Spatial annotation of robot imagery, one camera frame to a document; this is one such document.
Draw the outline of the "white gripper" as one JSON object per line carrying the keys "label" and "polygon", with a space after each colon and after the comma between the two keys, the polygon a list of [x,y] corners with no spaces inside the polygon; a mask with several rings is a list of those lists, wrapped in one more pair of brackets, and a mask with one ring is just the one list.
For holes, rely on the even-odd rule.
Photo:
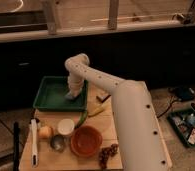
{"label": "white gripper", "polygon": [[68,85],[69,92],[67,94],[71,94],[77,98],[82,91],[82,87],[83,87],[82,83],[80,84],[71,83]]}

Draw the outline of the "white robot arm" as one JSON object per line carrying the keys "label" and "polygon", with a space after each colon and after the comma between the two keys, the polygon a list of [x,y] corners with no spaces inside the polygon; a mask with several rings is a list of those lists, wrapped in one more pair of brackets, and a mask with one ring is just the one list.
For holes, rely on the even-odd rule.
{"label": "white robot arm", "polygon": [[65,67],[70,97],[80,94],[85,80],[111,95],[123,170],[169,171],[167,147],[146,84],[91,68],[83,53],[68,58]]}

